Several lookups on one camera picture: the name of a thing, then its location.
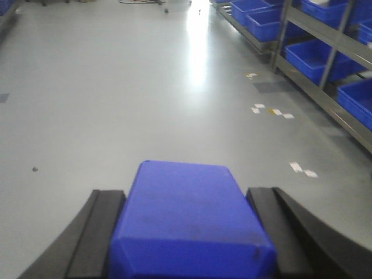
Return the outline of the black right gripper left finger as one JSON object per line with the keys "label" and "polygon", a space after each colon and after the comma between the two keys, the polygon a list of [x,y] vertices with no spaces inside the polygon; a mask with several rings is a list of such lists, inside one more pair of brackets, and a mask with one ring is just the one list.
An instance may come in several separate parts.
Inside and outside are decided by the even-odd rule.
{"label": "black right gripper left finger", "polygon": [[125,201],[121,190],[93,190],[70,224],[19,278],[108,278],[109,244]]}

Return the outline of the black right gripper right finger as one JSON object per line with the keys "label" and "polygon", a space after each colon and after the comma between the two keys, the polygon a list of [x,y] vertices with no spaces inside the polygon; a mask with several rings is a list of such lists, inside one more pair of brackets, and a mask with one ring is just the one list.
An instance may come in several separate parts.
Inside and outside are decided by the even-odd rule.
{"label": "black right gripper right finger", "polygon": [[371,250],[332,228],[278,187],[246,200],[277,250],[273,278],[371,278]]}

